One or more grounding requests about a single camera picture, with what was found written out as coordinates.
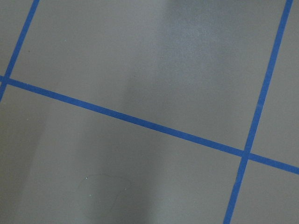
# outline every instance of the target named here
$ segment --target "blue stripe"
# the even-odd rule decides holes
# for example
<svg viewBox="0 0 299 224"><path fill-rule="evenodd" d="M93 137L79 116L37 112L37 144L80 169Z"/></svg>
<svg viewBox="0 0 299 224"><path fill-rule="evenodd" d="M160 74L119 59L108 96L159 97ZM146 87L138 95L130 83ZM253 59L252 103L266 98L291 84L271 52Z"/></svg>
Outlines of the blue stripe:
<svg viewBox="0 0 299 224"><path fill-rule="evenodd" d="M91 103L88 103L88 102L85 102L85 101L82 101L82 100L79 100L79 99L68 97L68 96L65 96L65 95L62 95L62 94L59 94L59 93L56 93L56 92L52 92L52 91L45 90L45 89L42 89L42 88L39 88L39 87L36 87L36 86L33 86L33 85L29 85L29 84L26 84L26 83L22 83L22 82L17 81L17 80L8 79L7 83L9 85L19 87L19 88L24 89L24 90L28 90L30 92L34 92L34 93L37 93L37 94L40 94L40 95L43 95L43 96L46 96L46 97L50 97L52 99L57 99L59 101L66 102L68 104L76 105L76 106L79 106L79 107L82 107L82 108L85 108L85 109L88 109L88 110L91 110L91 111L95 111L95 112L98 112L98 113L101 113L101 114L105 114L105 115L110 116L110 117L114 117L114 118L117 118L117 119L120 119L120 120L124 120L124 121L130 122L132 124L136 124L136 125L143 126L143 127L146 127L146 128L158 131L158 132L169 134L169 135L181 138L181 139L185 139L187 141L191 141L191 142L194 142L194 143L198 143L198 144L210 147L210 148L218 149L218 150L226 152L226 153L230 153L230 154L237 155L237 156L241 156L242 153L243 153L242 150L237 149L237 148L226 146L226 145L223 145L221 143L217 143L217 142L214 142L214 141L211 141L211 140L207 140L207 139L204 139L204 138L192 135L192 134L181 132L181 131L178 131L178 130L175 130L175 129L172 129L172 128L169 128L169 127L165 127L165 126L162 126L162 125L158 125L158 124L155 124L155 123L152 123L152 122L140 119L140 118L136 118L136 117L133 117L133 116L130 116L130 115L126 115L124 113L113 111L113 110L107 109L107 108L102 107L102 106L94 105L94 104L91 104Z"/></svg>
<svg viewBox="0 0 299 224"><path fill-rule="evenodd" d="M259 162L259 163L262 163L262 164L265 164L265 165L268 165L268 166L271 166L271 167L275 167L275 168L282 169L284 171L291 172L291 173L299 175L299 168L298 167L295 167L295 166L292 166L292 165L289 165L289 164L286 164L286 163L283 163L283 162L268 159L268 158L265 158L263 156L256 155L256 154L250 154L249 159L252 160L252 161L255 161L255 162Z"/></svg>
<svg viewBox="0 0 299 224"><path fill-rule="evenodd" d="M34 13L36 12L36 8L38 6L38 3L39 3L39 0L34 0L32 2L31 8L30 8L29 13L28 13L28 16L27 16L27 18L25 20L25 23L24 23L24 26L23 26L22 31L20 33L19 39L17 41L17 44L16 44L16 46L14 48L13 54L12 54L12 56L10 58L8 66L7 66L5 75L4 75L3 79L1 80L2 83L1 83L1 86L0 86L0 101L2 100L2 97L4 95L4 91L5 91L6 86L7 86L7 81L9 79L9 77L11 76L11 73L12 73L12 71L14 69L15 62L16 62L16 60L18 58L19 52L21 50L21 47L22 47L22 45L24 43L26 34L28 32L29 26L30 26L31 21L33 19Z"/></svg>
<svg viewBox="0 0 299 224"><path fill-rule="evenodd" d="M235 184L233 186L233 190L230 196L230 200L228 203L228 207L227 207L227 211L224 217L224 224L229 224L232 218L232 215L234 213L234 209L235 209L235 204L239 195L239 191L240 191L240 187L242 184L242 180L245 174L245 170L246 170L246 166L248 163L248 159L249 159L249 155L252 149L252 145L253 145L253 141L256 135L256 130L257 130L257 126L259 123L259 120L261 118L261 114L262 114L262 110L263 110L263 106L266 100L266 96L267 96L267 92L268 92L268 88L270 85L270 81L271 81L271 77L274 71L274 67L275 67L275 63L276 63L276 59L278 56L278 51L279 51L279 47L282 41L282 37L283 37L283 33L285 30L285 26L286 26L286 22L291 10L291 6L292 6L292 0L287 0L285 3L285 8L280 20L280 24L278 27L278 31L276 34L276 38L274 41L274 45L273 45L273 49L271 52L271 56L270 56L270 60L269 60L269 64L268 64L268 68L265 74L265 79L262 85L262 89L260 92L260 96L256 105L256 110L252 119L252 123L250 126L250 130L249 130L249 134L247 137L247 141L245 144L245 149L244 149L244 153L243 156L241 158L240 161L240 166L238 168L238 173L237 173L237 177L236 177L236 181Z"/></svg>

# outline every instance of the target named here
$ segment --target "gray square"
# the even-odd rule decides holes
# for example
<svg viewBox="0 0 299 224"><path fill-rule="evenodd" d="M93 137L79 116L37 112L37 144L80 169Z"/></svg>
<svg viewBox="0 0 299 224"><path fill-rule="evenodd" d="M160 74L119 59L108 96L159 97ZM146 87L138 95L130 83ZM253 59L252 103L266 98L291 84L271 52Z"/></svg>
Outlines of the gray square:
<svg viewBox="0 0 299 224"><path fill-rule="evenodd" d="M4 75L32 0L1 0L0 75Z"/></svg>
<svg viewBox="0 0 299 224"><path fill-rule="evenodd" d="M284 3L41 1L12 78L242 149Z"/></svg>
<svg viewBox="0 0 299 224"><path fill-rule="evenodd" d="M223 221L239 157L12 86L0 116L1 223Z"/></svg>
<svg viewBox="0 0 299 224"><path fill-rule="evenodd" d="M252 152L299 166L299 2L294 1Z"/></svg>
<svg viewBox="0 0 299 224"><path fill-rule="evenodd" d="M299 176L249 161L231 224L297 224Z"/></svg>

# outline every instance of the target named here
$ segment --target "concrete floor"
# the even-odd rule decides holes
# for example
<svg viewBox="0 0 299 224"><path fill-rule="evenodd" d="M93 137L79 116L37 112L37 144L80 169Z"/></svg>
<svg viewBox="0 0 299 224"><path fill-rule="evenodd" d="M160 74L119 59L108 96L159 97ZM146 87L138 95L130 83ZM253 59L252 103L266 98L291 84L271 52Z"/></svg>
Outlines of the concrete floor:
<svg viewBox="0 0 299 224"><path fill-rule="evenodd" d="M0 2L4 83L32 0ZM0 223L297 224L298 1L251 150L277 162L248 162L223 221L284 7L41 0L0 102Z"/></svg>

